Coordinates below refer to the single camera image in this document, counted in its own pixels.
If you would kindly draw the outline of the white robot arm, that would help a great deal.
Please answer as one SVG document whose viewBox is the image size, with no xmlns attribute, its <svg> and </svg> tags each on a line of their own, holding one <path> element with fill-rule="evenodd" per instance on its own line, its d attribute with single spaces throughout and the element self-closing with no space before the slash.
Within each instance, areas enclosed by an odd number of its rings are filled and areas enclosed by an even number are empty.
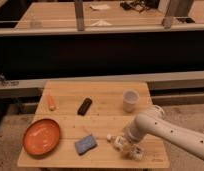
<svg viewBox="0 0 204 171">
<path fill-rule="evenodd" d="M 160 137 L 204 161 L 204 134 L 179 127 L 163 119 L 164 110 L 152 105 L 136 114 L 114 140 L 122 154 L 139 159 L 143 150 L 137 144 L 147 134 Z"/>
</svg>

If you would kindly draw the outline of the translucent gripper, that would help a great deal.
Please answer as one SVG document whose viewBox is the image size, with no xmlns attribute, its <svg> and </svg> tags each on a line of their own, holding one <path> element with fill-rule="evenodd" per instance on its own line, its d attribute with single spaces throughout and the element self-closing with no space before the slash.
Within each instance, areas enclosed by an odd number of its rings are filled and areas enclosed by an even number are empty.
<svg viewBox="0 0 204 171">
<path fill-rule="evenodd" d="M 117 136 L 113 146 L 126 157 L 136 157 L 141 154 L 141 150 L 136 145 L 127 141 L 123 136 Z"/>
</svg>

